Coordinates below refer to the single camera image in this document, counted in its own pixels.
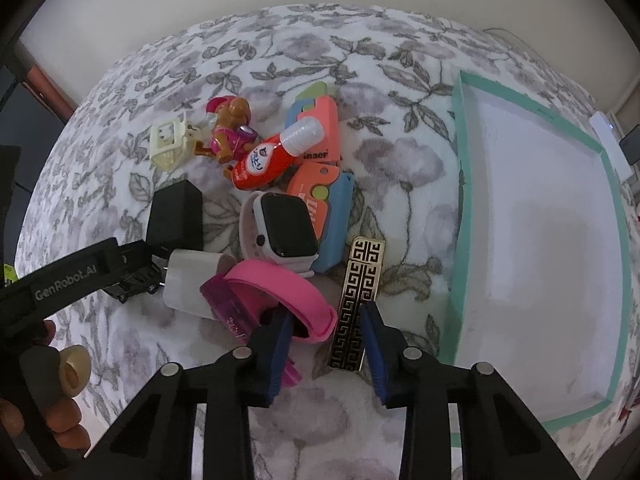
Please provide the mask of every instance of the red glue bottle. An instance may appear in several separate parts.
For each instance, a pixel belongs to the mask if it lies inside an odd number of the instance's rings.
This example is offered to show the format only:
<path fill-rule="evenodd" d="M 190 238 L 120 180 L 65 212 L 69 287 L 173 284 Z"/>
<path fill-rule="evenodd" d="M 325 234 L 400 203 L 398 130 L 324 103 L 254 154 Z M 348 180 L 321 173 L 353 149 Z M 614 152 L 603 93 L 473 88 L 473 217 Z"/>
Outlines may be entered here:
<path fill-rule="evenodd" d="M 268 184 L 323 139 L 320 121 L 304 117 L 247 153 L 231 170 L 231 181 L 242 190 Z"/>

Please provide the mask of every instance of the floral bedsheet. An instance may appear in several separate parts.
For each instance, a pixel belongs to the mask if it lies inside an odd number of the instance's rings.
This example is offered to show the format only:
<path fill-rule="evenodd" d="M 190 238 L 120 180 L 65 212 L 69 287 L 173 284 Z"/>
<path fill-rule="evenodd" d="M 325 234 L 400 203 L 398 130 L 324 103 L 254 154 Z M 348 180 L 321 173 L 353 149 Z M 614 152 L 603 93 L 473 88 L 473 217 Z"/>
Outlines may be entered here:
<path fill-rule="evenodd" d="M 343 167 L 356 188 L 349 226 L 386 239 L 379 306 L 411 344 L 438 352 L 458 221 L 451 90 L 460 69 L 528 94 L 590 131 L 593 98 L 539 57 L 449 20 L 381 7 L 271 7 L 200 23 L 146 44 L 104 75 L 66 125 L 40 176 L 16 257 L 23 276 L 91 243 L 143 238 L 155 190 L 181 178 L 204 195 L 206 250 L 239 256 L 244 194 L 215 161 L 165 174 L 149 161 L 148 127 L 185 114 L 204 121 L 212 96 L 250 102 L 252 126 L 278 132 L 294 97 L 315 81 L 335 87 Z M 634 263 L 627 359 L 608 410 L 554 435 L 584 478 L 615 441 L 636 370 L 638 248 L 630 189 L 621 186 Z M 344 268 L 320 278 L 337 304 Z M 81 399 L 110 423 L 162 364 L 206 364 L 234 346 L 218 322 L 164 306 L 161 292 L 122 306 L 98 292 L 56 316 L 55 344 L 85 345 L 92 376 Z M 260 480 L 396 478 L 404 410 L 384 410 L 366 368 L 327 371 L 326 345 L 294 346 L 305 380 L 269 410 L 251 412 Z M 202 437 L 198 417 L 196 437 Z M 462 476 L 459 449 L 453 477 Z"/>

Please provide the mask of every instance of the human hand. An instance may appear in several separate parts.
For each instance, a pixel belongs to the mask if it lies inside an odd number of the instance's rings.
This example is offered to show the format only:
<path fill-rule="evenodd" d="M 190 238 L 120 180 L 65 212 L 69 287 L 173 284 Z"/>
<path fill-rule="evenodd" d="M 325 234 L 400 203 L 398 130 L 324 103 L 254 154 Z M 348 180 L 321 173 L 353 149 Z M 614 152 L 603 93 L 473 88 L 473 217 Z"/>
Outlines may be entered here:
<path fill-rule="evenodd" d="M 56 334 L 56 324 L 47 319 L 45 320 L 47 327 L 47 337 L 41 341 L 42 344 L 48 345 Z M 91 447 L 89 434 L 80 426 L 82 414 L 78 404 L 73 399 L 63 397 L 60 401 L 47 410 L 44 414 L 47 426 L 53 431 L 56 442 L 60 447 L 67 449 L 78 449 L 83 453 Z M 24 429 L 24 419 L 22 414 L 13 404 L 7 400 L 0 399 L 0 420 L 9 435 L 15 436 Z"/>

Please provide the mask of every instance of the watch screen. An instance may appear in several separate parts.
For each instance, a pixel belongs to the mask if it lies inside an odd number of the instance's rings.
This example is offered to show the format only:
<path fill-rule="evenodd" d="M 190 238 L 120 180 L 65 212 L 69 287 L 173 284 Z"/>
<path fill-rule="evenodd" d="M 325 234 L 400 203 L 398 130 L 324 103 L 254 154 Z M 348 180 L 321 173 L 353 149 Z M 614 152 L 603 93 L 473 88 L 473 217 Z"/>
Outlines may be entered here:
<path fill-rule="evenodd" d="M 265 193 L 260 204 L 274 253 L 281 258 L 297 258 L 313 256 L 318 252 L 314 226 L 301 198 Z"/>

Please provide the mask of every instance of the silver bolt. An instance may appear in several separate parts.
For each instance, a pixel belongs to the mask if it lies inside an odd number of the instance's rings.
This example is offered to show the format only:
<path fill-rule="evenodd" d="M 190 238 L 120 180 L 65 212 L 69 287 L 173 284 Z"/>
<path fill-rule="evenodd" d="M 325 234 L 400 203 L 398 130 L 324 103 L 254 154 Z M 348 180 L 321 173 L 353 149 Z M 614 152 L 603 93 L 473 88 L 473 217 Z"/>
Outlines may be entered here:
<path fill-rule="evenodd" d="M 247 359 L 251 357 L 251 354 L 251 349 L 248 346 L 239 346 L 233 351 L 233 355 L 236 359 Z"/>
<path fill-rule="evenodd" d="M 180 371 L 180 365 L 178 363 L 167 363 L 160 368 L 160 373 L 165 377 L 171 377 Z"/>
<path fill-rule="evenodd" d="M 482 375 L 491 375 L 494 373 L 494 366 L 491 363 L 482 361 L 476 364 L 476 370 L 478 370 L 478 373 L 481 373 Z"/>
<path fill-rule="evenodd" d="M 411 359 L 411 361 L 415 361 L 416 359 L 420 359 L 420 357 L 422 357 L 422 350 L 416 348 L 415 346 L 409 346 L 404 349 L 402 355 L 407 359 Z"/>

